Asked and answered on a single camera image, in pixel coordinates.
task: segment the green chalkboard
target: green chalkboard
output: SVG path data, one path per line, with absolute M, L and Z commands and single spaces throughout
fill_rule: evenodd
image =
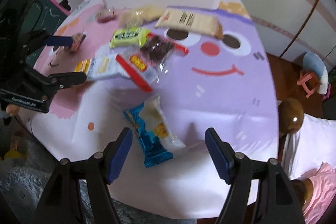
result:
M 20 33 L 44 28 L 47 32 L 54 33 L 66 18 L 66 13 L 51 0 L 36 0 L 28 12 Z M 43 49 L 44 46 L 29 55 L 26 62 L 33 67 Z

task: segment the metal bolt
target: metal bolt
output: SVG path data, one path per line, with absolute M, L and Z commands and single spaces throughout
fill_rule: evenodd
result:
M 244 154 L 243 153 L 241 153 L 241 152 L 237 152 L 237 153 L 235 153 L 235 157 L 237 158 L 237 159 L 242 159 L 242 158 L 244 158 Z
M 69 162 L 69 160 L 66 159 L 66 158 L 61 159 L 61 160 L 59 161 L 59 163 L 60 163 L 61 165 L 66 165 L 66 164 L 68 164 L 68 162 Z
M 269 163 L 270 163 L 270 164 L 273 164 L 273 165 L 277 165 L 277 164 L 278 164 L 278 160 L 275 159 L 275 158 L 270 158 L 270 159 L 269 159 Z
M 94 156 L 95 159 L 101 159 L 104 156 L 104 153 L 103 152 L 97 152 L 93 156 Z

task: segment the orange dot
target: orange dot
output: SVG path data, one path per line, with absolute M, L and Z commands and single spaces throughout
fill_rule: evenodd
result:
M 73 21 L 71 21 L 68 25 L 69 27 L 75 27 L 79 23 L 79 17 L 76 17 Z
M 95 125 L 93 124 L 93 122 L 89 122 L 89 124 L 87 125 L 87 128 L 88 128 L 88 130 L 92 131 L 92 130 L 94 130 Z
M 57 32 L 55 32 L 55 35 L 56 36 L 61 36 L 64 32 L 65 32 L 65 30 L 68 28 L 68 25 L 64 25 L 62 28 L 59 28 L 58 30 L 57 30 Z

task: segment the yellow-green wrapper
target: yellow-green wrapper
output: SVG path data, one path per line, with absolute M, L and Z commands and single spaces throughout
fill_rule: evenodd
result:
M 146 28 L 133 27 L 128 29 L 118 29 L 114 32 L 110 41 L 110 48 L 130 45 L 142 47 L 145 45 L 149 33 L 150 30 Z

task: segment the cartoon smile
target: cartoon smile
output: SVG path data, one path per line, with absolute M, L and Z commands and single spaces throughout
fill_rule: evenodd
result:
M 239 75 L 243 76 L 245 74 L 243 71 L 239 70 L 234 64 L 232 64 L 232 68 L 230 70 L 208 71 L 198 68 L 192 68 L 191 70 L 201 75 L 210 75 L 210 76 L 223 76 L 223 75 L 230 75 L 233 73 L 238 73 Z

